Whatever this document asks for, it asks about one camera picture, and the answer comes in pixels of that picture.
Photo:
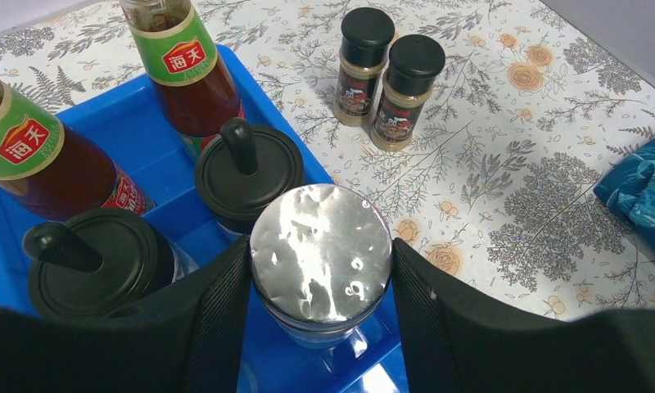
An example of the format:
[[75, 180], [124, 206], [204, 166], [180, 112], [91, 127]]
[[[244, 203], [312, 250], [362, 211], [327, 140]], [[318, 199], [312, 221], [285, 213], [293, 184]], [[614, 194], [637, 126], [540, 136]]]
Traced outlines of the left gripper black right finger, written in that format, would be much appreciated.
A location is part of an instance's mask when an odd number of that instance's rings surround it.
[[478, 291], [401, 239], [393, 255], [412, 392], [655, 392], [655, 309], [562, 322]]

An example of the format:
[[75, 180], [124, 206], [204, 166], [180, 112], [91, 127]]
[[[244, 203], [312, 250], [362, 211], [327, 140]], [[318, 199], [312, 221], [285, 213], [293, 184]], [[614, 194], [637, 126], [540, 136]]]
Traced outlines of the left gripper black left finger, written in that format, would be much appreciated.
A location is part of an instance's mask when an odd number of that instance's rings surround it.
[[251, 274], [248, 237], [104, 318], [0, 308], [0, 392], [234, 392]]

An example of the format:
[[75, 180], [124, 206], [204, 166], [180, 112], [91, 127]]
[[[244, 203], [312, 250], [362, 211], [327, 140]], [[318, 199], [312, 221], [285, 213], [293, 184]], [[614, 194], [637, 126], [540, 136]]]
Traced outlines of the clear jar black knob lid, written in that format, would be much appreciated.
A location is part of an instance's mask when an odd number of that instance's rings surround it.
[[44, 318], [98, 318], [193, 273], [194, 259], [141, 216], [98, 208], [44, 222], [22, 240], [29, 299]]

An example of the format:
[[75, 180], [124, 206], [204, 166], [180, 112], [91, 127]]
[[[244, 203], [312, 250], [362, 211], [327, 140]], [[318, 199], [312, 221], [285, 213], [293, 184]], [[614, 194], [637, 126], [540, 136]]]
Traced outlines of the silver lid jar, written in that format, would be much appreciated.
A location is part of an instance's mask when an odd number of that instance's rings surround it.
[[272, 201], [250, 236], [256, 292], [297, 344], [343, 342], [382, 303], [393, 269], [391, 233], [377, 208], [330, 183]]

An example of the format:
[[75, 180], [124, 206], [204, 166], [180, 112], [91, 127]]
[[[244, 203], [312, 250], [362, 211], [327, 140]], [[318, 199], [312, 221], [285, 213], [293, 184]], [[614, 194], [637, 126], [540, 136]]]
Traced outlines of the sauce bottle red label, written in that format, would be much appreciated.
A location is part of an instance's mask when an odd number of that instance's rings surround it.
[[163, 114], [196, 159], [224, 123], [245, 115], [233, 78], [191, 2], [120, 6]]

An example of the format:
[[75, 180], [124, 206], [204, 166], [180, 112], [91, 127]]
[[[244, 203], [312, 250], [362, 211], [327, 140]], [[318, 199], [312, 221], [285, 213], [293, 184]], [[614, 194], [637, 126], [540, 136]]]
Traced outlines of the yellow cap sauce bottle front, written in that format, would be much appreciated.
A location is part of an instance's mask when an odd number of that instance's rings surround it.
[[0, 188], [35, 215], [65, 221], [154, 201], [97, 144], [0, 80]]

